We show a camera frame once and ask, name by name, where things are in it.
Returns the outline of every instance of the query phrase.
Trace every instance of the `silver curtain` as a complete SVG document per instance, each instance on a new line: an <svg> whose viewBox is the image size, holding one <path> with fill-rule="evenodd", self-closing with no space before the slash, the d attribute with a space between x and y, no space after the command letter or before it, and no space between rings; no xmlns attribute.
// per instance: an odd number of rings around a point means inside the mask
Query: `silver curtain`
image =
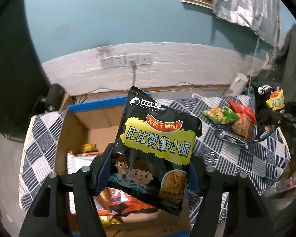
<svg viewBox="0 0 296 237"><path fill-rule="evenodd" d="M280 0L214 0L214 14L251 28L263 41L276 47L280 31Z"/></svg>

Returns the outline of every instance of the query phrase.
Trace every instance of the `water bottle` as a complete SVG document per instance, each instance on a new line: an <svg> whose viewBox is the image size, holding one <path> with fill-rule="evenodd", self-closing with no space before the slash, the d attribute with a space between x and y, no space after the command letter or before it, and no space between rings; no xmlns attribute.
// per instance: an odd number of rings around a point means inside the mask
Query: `water bottle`
<svg viewBox="0 0 296 237"><path fill-rule="evenodd" d="M288 178L283 178L273 185L274 192L282 192L285 189L296 185L296 172Z"/></svg>

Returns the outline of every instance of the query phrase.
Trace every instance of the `noodle bowl image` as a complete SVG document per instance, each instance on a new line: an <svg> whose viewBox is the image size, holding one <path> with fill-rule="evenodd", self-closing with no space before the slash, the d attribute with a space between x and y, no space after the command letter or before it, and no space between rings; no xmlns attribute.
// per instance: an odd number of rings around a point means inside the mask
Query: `noodle bowl image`
<svg viewBox="0 0 296 237"><path fill-rule="evenodd" d="M164 175L161 182L161 188L174 191L183 190L185 187L187 173L185 171L174 169Z"/></svg>

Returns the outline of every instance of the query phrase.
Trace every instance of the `white wainscoting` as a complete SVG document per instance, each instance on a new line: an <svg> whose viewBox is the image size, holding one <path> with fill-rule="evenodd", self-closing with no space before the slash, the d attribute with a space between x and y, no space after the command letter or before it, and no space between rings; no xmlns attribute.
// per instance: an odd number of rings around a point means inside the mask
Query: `white wainscoting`
<svg viewBox="0 0 296 237"><path fill-rule="evenodd" d="M68 54L42 64L50 82L71 95L128 90L133 83L130 66L103 69L100 58L129 53L151 53L152 63L137 65L135 86L231 84L238 72L256 74L264 61L219 47L178 43L144 42L103 46Z"/></svg>

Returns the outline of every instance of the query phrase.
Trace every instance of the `white circular logo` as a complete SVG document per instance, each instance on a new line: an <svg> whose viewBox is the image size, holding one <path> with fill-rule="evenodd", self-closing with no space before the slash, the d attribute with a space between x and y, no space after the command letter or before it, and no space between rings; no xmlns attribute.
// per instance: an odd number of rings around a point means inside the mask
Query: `white circular logo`
<svg viewBox="0 0 296 237"><path fill-rule="evenodd" d="M130 105L136 106L140 103L140 100L138 97L134 97L130 100Z"/></svg>
<svg viewBox="0 0 296 237"><path fill-rule="evenodd" d="M264 89L263 89L263 87L259 87L259 88L258 88L258 93L261 94L261 95L264 94Z"/></svg>

